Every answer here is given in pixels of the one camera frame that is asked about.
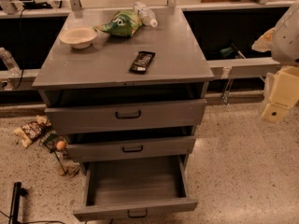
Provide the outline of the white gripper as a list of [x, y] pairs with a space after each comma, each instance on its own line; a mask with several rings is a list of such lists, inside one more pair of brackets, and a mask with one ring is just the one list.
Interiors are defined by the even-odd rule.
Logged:
[[[275, 27], [267, 30], [252, 44], [251, 48], [258, 52], [271, 51], [275, 31]], [[262, 112], [262, 120], [279, 123], [299, 101], [299, 68], [283, 67], [271, 76], [270, 80], [270, 91]]]

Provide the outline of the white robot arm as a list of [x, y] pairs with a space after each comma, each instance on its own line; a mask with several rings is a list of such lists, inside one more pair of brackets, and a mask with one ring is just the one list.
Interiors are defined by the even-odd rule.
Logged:
[[266, 84], [262, 120], [279, 123], [299, 101], [299, 1], [295, 1], [274, 28], [261, 35], [251, 46], [259, 52], [270, 51], [272, 59], [282, 65]]

